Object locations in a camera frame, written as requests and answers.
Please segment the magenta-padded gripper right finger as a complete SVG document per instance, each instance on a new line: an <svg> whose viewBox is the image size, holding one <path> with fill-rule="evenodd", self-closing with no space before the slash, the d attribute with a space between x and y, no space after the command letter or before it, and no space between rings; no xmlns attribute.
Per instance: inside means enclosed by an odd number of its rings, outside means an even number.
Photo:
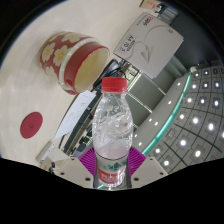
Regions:
<svg viewBox="0 0 224 224"><path fill-rule="evenodd" d="M129 151L127 168L128 187L143 187L167 176L167 172L154 157L146 157L134 147Z"/></svg>

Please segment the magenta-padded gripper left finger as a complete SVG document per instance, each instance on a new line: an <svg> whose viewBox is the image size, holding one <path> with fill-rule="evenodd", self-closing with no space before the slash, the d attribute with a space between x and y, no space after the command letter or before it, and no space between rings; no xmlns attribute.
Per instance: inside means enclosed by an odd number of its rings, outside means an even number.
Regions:
<svg viewBox="0 0 224 224"><path fill-rule="evenodd" d="M81 187L92 187L96 174L96 156L93 148L79 157L70 157L55 170L55 174Z"/></svg>

